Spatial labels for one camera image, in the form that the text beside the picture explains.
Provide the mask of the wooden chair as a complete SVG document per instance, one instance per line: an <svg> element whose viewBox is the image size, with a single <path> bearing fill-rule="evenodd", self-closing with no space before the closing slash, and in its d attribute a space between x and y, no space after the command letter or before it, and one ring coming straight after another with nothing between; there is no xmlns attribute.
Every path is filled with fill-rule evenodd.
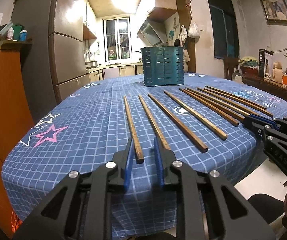
<svg viewBox="0 0 287 240"><path fill-rule="evenodd" d="M239 58L224 57L224 78L232 80L232 75L236 69L238 69Z"/></svg>

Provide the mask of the white medicine bottle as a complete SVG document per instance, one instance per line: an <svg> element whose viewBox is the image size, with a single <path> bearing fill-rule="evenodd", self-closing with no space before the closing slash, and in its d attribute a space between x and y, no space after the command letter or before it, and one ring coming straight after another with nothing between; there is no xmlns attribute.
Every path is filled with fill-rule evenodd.
<svg viewBox="0 0 287 240"><path fill-rule="evenodd" d="M7 40L13 40L14 37L14 29L11 27L9 28L9 30L7 31Z"/></svg>

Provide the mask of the dark wooden side table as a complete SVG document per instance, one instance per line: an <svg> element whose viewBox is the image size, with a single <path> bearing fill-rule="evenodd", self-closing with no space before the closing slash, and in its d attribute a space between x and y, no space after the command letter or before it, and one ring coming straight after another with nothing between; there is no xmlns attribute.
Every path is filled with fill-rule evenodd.
<svg viewBox="0 0 287 240"><path fill-rule="evenodd" d="M276 83L274 81L266 81L262 77L256 77L253 75L245 75L242 77L242 81L249 86L258 88L262 91L268 92L274 96L277 96L287 102L287 86Z"/></svg>

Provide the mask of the range hood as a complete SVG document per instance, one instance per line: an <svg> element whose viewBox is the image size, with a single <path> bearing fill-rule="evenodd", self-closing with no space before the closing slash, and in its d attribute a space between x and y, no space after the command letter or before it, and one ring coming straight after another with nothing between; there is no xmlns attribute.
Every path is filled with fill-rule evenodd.
<svg viewBox="0 0 287 240"><path fill-rule="evenodd" d="M150 20L145 20L137 36L149 46L163 46L167 44L165 25Z"/></svg>

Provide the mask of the teal perforated utensil holder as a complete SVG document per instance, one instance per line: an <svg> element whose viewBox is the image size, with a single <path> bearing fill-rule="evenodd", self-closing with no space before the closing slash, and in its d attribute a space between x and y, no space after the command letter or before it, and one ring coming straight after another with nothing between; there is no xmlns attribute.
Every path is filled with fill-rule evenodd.
<svg viewBox="0 0 287 240"><path fill-rule="evenodd" d="M154 46L141 48L144 85L175 86L184 84L184 48Z"/></svg>

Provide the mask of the wooden chopstick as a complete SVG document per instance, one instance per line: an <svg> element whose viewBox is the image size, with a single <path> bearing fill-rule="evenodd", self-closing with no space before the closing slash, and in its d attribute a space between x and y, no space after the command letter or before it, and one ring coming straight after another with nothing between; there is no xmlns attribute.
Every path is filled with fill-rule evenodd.
<svg viewBox="0 0 287 240"><path fill-rule="evenodd" d="M222 96L225 96L229 99L232 99L232 100L235 100L236 102L240 102L244 105L247 105L253 109L256 109L258 111L260 111L261 113L264 113L265 115L269 116L269 117L273 117L274 115L272 113L270 113L269 111L267 111L266 108L264 108L263 106L260 106L259 104L255 103L255 102L252 102L248 99L244 99L240 96L236 96L236 95L233 95L232 93L229 93L229 92L226 92L224 90L221 90L221 89L218 89L218 88L214 88L214 87L210 87L210 86L205 86L205 89L206 90L209 90L211 92L216 92L218 93L219 95L222 95Z"/></svg>
<svg viewBox="0 0 287 240"><path fill-rule="evenodd" d="M211 104L214 107L220 109L222 112L224 112L227 115L233 117L234 119L240 121L241 123L243 123L244 116L247 116L247 113L244 115L244 112L242 110L237 109L236 107L231 106L231 105L227 104L226 102L223 102L223 101L216 99L212 96L208 96L208 95L200 93L200 92L194 92L192 90L189 90L188 88L186 88L185 91L193 94L194 96L201 98L202 100L206 101L208 104Z"/></svg>
<svg viewBox="0 0 287 240"><path fill-rule="evenodd" d="M243 116L248 116L250 114L253 114L253 115L258 115L258 113L246 108L245 106L239 104L239 103L236 103L226 97L223 97L223 96L220 96L220 95L217 95L216 93L214 92L209 92L205 89L202 89L202 88L199 88L197 87L197 89L195 90L196 92L198 93L201 93L202 96L210 99L211 101L213 102L216 102L226 108L229 108Z"/></svg>
<svg viewBox="0 0 287 240"><path fill-rule="evenodd" d="M179 118L170 112L160 101L158 101L152 94L148 93L152 101L175 123L175 125L190 139L190 141L200 150L201 153L208 151L208 146L197 137Z"/></svg>
<svg viewBox="0 0 287 240"><path fill-rule="evenodd" d="M193 95L192 93L188 92L185 89L180 88L179 90L182 91L183 93L189 95L190 97L194 98L198 102L202 103L203 105L205 105L206 107L208 107L212 111L216 112L217 114L219 114L222 118L224 118L226 121L228 121L233 126L237 127L239 125L239 122L237 120L235 120L234 118L232 118L231 116L229 116L228 114L226 114L225 112L220 110L219 108L215 107L214 105L206 102L205 100L201 99L200 97L198 97L196 95Z"/></svg>
<svg viewBox="0 0 287 240"><path fill-rule="evenodd" d="M127 116L127 120L128 120L128 126L130 129L130 133L134 142L134 150L135 150L135 154L136 154L136 160L138 164L143 164L144 163L144 154L143 154L143 150L141 148L140 142L139 142L139 138L137 135L137 131L135 129L135 125L133 122L133 118L131 115L131 109L127 100L127 97L124 96L124 104L125 104L125 111L126 111L126 116Z"/></svg>
<svg viewBox="0 0 287 240"><path fill-rule="evenodd" d="M150 122L150 124L154 130L154 133L160 139L163 148L165 148L167 150L171 150L168 142L166 141L165 137L163 136L161 129L159 128L159 126L158 126L156 120L154 119L152 113L150 112L144 98L141 95L139 95L139 100L140 100L140 102L143 106L143 109L144 109L144 111L148 117L148 120L149 120L149 122Z"/></svg>
<svg viewBox="0 0 287 240"><path fill-rule="evenodd" d="M169 96L172 100L174 100L177 104L179 104L182 108L187 110L190 114L192 114L194 117L196 117L199 121L201 121L206 127L208 127L212 132L214 132L220 139L226 140L227 134L223 132L220 128L218 128L215 124L210 122L207 118L203 117L201 114L199 114L196 110L194 110L192 107L184 103L182 100L178 99L173 94L164 91L164 93Z"/></svg>

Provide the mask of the kitchen window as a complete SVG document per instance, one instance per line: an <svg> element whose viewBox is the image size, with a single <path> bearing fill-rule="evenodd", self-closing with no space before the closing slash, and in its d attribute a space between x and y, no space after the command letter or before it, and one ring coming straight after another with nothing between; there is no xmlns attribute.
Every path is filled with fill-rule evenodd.
<svg viewBox="0 0 287 240"><path fill-rule="evenodd" d="M103 31L106 61L130 60L132 58L130 18L104 20Z"/></svg>

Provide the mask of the blue lidded jar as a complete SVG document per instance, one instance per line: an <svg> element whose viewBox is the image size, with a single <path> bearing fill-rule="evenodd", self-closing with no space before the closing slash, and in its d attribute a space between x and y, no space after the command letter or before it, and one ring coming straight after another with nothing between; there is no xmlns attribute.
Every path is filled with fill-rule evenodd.
<svg viewBox="0 0 287 240"><path fill-rule="evenodd" d="M19 41L26 41L27 33L27 30L22 30L19 33Z"/></svg>

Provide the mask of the framed wall picture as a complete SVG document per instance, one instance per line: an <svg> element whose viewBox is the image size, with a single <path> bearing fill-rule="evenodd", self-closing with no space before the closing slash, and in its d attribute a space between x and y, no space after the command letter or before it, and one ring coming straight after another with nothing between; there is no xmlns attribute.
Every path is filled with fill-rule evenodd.
<svg viewBox="0 0 287 240"><path fill-rule="evenodd" d="M260 0L267 24L287 26L285 0Z"/></svg>

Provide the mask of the dark living room window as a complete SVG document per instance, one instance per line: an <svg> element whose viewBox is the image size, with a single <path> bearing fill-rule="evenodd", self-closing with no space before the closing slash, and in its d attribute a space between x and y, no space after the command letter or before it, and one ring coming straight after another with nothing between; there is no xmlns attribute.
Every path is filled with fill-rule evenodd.
<svg viewBox="0 0 287 240"><path fill-rule="evenodd" d="M239 58L239 38L236 15L231 0L208 0L210 8L214 57Z"/></svg>

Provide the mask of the white hanging plastic bag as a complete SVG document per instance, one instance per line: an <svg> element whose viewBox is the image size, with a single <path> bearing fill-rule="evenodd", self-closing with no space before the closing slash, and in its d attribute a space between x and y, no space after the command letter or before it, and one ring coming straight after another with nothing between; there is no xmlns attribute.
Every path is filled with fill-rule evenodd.
<svg viewBox="0 0 287 240"><path fill-rule="evenodd" d="M198 25L194 22L194 20L191 21L190 26L188 28L188 37L193 38L193 39L200 39L200 31L198 28Z"/></svg>

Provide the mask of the blue grid star tablecloth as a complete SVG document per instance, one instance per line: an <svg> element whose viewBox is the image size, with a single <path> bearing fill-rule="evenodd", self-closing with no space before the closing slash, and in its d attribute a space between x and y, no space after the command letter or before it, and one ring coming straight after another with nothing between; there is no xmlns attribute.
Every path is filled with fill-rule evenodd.
<svg viewBox="0 0 287 240"><path fill-rule="evenodd" d="M180 86L144 85L141 75L90 83L39 120L13 148L1 177L10 203L22 220L14 239L274 239L269 224L235 189L265 160L263 142L239 122L237 127L179 89L210 86L259 104L269 117L287 118L287 102L233 81L187 73ZM222 140L164 91L192 107L227 134ZM150 99L152 94L207 146L201 153ZM139 95L145 100L176 160L176 185L163 189L154 156L157 137ZM144 162L134 160L129 188L112 185L114 153L132 138L127 97Z"/></svg>

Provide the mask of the orange wooden cabinet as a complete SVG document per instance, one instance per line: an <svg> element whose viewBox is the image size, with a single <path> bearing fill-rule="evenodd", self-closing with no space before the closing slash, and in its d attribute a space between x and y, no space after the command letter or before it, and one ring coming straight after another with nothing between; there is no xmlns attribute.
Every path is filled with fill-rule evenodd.
<svg viewBox="0 0 287 240"><path fill-rule="evenodd" d="M19 49L0 48L0 230L12 237L12 207L1 179L8 154L34 125L25 96Z"/></svg>

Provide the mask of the silver multi-door refrigerator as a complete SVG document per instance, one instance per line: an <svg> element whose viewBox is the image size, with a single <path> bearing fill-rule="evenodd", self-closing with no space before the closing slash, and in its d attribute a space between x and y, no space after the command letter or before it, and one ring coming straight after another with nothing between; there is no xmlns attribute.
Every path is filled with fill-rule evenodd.
<svg viewBox="0 0 287 240"><path fill-rule="evenodd" d="M11 21L28 32L22 66L28 106L38 122L89 82L83 53L84 0L18 0Z"/></svg>

